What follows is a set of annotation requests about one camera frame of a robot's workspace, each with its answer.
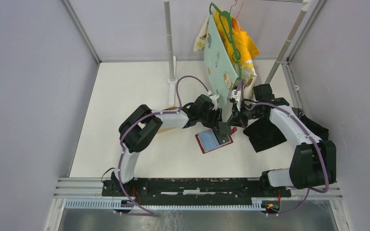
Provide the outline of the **black VIP credit card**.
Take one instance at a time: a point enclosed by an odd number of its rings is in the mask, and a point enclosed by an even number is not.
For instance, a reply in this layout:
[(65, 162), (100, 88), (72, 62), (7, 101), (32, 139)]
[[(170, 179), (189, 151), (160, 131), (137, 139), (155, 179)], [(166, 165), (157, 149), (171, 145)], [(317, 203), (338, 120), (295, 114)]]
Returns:
[(232, 142), (231, 141), (231, 136), (221, 134), (219, 130), (214, 130), (213, 132), (216, 136), (216, 139), (218, 141), (219, 146), (222, 146), (222, 145), (225, 145), (225, 144), (228, 144), (228, 143)]

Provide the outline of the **green clothes hanger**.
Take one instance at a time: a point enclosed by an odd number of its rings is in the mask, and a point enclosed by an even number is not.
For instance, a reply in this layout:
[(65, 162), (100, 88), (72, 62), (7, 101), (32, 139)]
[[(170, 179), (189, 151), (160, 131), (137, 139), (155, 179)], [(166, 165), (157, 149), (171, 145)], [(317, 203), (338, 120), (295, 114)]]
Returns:
[[(233, 58), (235, 58), (236, 62), (237, 62), (237, 66), (238, 66), (238, 71), (237, 71), (237, 74), (238, 74), (238, 77), (237, 77), (237, 80), (242, 80), (242, 70), (241, 70), (241, 63), (240, 63), (240, 53), (239, 51), (236, 49), (236, 46), (235, 46), (235, 42), (234, 42), (234, 38), (233, 38), (233, 27), (232, 27), (232, 17), (231, 17), (231, 14), (228, 12), (228, 11), (222, 11), (214, 2), (211, 2), (210, 5), (209, 5), (209, 13), (210, 14), (213, 14), (213, 11), (211, 9), (211, 7), (213, 7), (215, 9), (216, 12), (218, 12), (219, 14), (219, 20), (220, 20), (220, 23), (221, 23), (221, 26), (222, 28), (224, 29), (224, 32), (225, 32), (225, 36), (228, 40), (228, 42), (232, 45), (232, 48), (233, 48)], [(221, 16), (223, 16), (226, 21), (227, 21), (227, 24), (228, 24), (228, 29), (225, 28), (224, 26), (224, 23), (221, 19)]]

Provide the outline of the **white clothes rack frame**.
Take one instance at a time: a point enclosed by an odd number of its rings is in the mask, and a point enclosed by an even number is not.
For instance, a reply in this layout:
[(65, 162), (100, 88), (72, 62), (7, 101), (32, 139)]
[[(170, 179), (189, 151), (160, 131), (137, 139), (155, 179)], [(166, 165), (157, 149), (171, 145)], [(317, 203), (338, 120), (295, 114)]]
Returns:
[[(301, 11), (297, 16), (297, 19), (295, 20), (293, 27), (286, 38), (283, 47), (281, 48), (273, 66), (270, 70), (265, 83), (270, 83), (273, 79), (281, 61), (285, 57), (291, 42), (296, 35), (301, 23), (304, 20), (304, 17), (306, 16), (311, 1), (310, 0), (297, 0), (294, 1), (295, 3), (301, 3)], [(168, 105), (169, 106), (175, 106), (176, 99), (179, 99), (179, 96), (177, 96), (178, 90), (175, 88), (177, 82), (179, 81), (176, 76), (176, 70), (177, 70), (177, 57), (173, 54), (173, 41), (172, 41), (172, 22), (171, 22), (171, 9), (170, 9), (170, 1), (165, 0), (163, 2), (164, 4), (164, 15), (165, 15), (165, 25), (166, 25), (166, 34), (167, 34), (167, 48), (168, 48), (168, 63), (169, 63), (169, 77), (168, 77), (168, 84), (169, 84), (169, 95), (168, 95)]]

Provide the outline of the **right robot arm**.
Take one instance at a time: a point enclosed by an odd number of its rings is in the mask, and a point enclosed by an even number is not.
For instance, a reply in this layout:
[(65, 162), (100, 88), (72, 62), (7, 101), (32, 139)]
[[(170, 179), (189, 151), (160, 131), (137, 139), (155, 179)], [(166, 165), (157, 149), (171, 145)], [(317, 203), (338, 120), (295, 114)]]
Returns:
[(232, 113), (227, 125), (245, 128), (252, 119), (266, 119), (286, 138), (294, 154), (289, 168), (265, 171), (259, 183), (264, 196), (272, 196), (279, 187), (326, 193), (336, 181), (336, 146), (312, 132), (282, 97), (276, 98), (269, 84), (253, 88), (256, 102), (246, 104), (242, 88), (230, 90)]

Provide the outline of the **yellow oval card tray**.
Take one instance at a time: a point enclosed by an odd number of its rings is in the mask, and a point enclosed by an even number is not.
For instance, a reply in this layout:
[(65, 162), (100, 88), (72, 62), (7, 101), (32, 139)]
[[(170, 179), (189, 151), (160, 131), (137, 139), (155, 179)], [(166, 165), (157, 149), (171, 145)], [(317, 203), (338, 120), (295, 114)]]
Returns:
[[(178, 109), (178, 107), (176, 107), (176, 106), (171, 106), (169, 108), (165, 108), (165, 110), (177, 110), (177, 109)], [(157, 134), (163, 133), (163, 132), (166, 132), (166, 131), (169, 131), (169, 130), (172, 130), (172, 129), (175, 129), (175, 128), (160, 128), (158, 130)]]

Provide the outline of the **mint green cartoon cloth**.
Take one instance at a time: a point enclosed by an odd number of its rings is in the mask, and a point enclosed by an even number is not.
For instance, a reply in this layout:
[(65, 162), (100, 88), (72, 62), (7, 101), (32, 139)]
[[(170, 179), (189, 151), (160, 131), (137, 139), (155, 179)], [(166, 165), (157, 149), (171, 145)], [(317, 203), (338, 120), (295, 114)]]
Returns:
[(209, 16), (207, 24), (204, 62), (212, 92), (220, 96), (218, 107), (225, 109), (238, 75), (229, 59), (213, 16)]

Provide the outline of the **red card holder wallet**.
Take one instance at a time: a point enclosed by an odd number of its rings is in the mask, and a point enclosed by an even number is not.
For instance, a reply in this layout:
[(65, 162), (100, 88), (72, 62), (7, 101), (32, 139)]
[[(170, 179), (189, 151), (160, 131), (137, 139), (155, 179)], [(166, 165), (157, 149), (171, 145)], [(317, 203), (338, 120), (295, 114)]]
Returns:
[[(220, 149), (222, 147), (228, 146), (233, 143), (233, 139), (231, 137), (231, 143), (219, 146), (216, 136), (213, 132), (213, 129), (206, 130), (200, 132), (195, 135), (199, 148), (203, 154), (207, 154), (214, 150)], [(237, 131), (237, 128), (231, 128), (231, 136)]]

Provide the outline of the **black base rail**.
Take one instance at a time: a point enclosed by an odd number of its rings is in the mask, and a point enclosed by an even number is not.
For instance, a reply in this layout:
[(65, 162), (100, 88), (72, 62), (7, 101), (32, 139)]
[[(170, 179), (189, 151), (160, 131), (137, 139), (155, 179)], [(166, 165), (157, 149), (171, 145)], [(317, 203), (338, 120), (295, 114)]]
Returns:
[(104, 180), (102, 196), (129, 195), (139, 205), (251, 205), (252, 198), (291, 197), (285, 187), (265, 185), (258, 178), (134, 178), (120, 185)]

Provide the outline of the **yellow garment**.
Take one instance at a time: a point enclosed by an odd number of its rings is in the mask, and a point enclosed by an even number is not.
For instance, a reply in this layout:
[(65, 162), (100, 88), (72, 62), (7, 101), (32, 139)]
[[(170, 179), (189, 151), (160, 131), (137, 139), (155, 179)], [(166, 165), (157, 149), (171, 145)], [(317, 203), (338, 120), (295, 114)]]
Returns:
[[(253, 69), (252, 60), (258, 56), (260, 52), (248, 33), (243, 30), (238, 20), (233, 16), (230, 17), (232, 23), (232, 38), (237, 53), (240, 55), (239, 62), (242, 69)], [(229, 34), (229, 23), (227, 19), (224, 16), (221, 16), (218, 12), (214, 13), (213, 18), (228, 56), (231, 58), (233, 64), (237, 64), (233, 45), (229, 42), (226, 36)]]

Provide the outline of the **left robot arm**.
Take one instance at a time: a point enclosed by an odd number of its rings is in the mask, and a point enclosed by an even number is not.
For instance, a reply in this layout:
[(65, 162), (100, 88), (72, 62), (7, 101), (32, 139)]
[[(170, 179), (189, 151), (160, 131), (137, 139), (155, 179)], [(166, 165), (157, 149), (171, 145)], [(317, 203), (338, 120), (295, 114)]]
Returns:
[(232, 129), (222, 121), (222, 110), (217, 106), (218, 97), (202, 94), (193, 103), (162, 111), (140, 105), (119, 127), (122, 150), (118, 165), (111, 174), (115, 192), (126, 196), (132, 191), (131, 181), (139, 154), (161, 131), (201, 124), (206, 130), (194, 135), (196, 144), (192, 144), (191, 148), (198, 147), (204, 154), (232, 144)]

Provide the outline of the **pink clothes hanger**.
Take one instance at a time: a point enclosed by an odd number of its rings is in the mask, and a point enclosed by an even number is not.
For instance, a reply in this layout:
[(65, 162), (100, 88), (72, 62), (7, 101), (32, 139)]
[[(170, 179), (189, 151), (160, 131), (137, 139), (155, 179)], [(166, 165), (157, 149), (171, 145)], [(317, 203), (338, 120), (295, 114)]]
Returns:
[(231, 16), (233, 16), (233, 18), (236, 21), (239, 20), (239, 17), (245, 5), (245, 2), (246, 2), (245, 0), (234, 0), (232, 5), (230, 6), (229, 13), (231, 14)]

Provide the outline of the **black clothes pile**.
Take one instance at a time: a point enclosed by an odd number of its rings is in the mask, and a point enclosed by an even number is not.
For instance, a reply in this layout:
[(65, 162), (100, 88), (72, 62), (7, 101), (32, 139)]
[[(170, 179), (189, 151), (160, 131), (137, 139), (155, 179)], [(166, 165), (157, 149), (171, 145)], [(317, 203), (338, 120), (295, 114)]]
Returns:
[[(329, 129), (308, 118), (302, 109), (293, 108), (293, 111), (299, 120), (315, 135), (324, 141), (329, 139)], [(243, 134), (248, 137), (253, 149), (257, 153), (287, 141), (282, 132), (265, 118), (260, 118), (246, 127), (243, 130)]]

